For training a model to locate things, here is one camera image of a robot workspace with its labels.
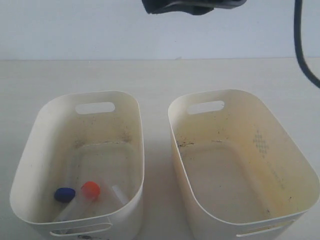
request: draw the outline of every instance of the storage bin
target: storage bin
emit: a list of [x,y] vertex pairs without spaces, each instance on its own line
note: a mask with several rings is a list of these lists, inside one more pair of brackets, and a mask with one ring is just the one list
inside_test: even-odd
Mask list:
[[[128,198],[101,194],[80,219],[52,222],[66,207],[56,189],[101,179]],[[142,223],[144,144],[139,105],[118,91],[58,97],[39,112],[10,193],[14,213],[45,239],[131,240]]]
[[319,179],[268,108],[240,90],[168,109],[173,164],[197,240],[272,240],[319,198]]

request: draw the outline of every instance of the white wall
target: white wall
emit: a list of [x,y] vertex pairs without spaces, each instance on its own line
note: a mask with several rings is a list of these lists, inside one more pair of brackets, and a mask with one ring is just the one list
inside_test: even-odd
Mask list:
[[[320,1],[305,0],[305,54],[320,56]],[[147,15],[141,0],[0,0],[0,59],[293,57],[294,0],[203,16]]]

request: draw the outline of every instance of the white table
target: white table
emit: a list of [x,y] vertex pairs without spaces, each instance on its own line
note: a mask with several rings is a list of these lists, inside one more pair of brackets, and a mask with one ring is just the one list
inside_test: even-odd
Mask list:
[[[320,58],[310,59],[320,76]],[[262,99],[320,175],[320,89],[295,59],[0,61],[1,239],[40,240],[12,213],[11,184],[39,109],[64,94],[120,90],[140,103],[145,139],[144,223],[138,240],[192,240],[171,161],[169,104],[209,90],[240,89]],[[316,204],[278,240],[319,239]]]

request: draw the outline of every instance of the dotted pattern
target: dotted pattern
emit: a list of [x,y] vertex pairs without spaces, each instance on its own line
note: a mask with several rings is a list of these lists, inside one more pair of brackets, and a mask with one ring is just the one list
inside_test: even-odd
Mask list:
[[268,153],[269,146],[266,140],[264,140],[259,130],[257,130],[254,135],[253,143],[255,144],[255,147],[259,150],[259,152],[262,154],[262,157],[265,158],[265,155]]

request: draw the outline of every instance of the red cap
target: red cap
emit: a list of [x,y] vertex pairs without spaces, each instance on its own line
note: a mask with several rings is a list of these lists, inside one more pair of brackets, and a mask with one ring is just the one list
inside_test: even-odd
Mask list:
[[94,181],[87,181],[83,184],[81,191],[88,199],[96,199],[100,195],[100,187]]

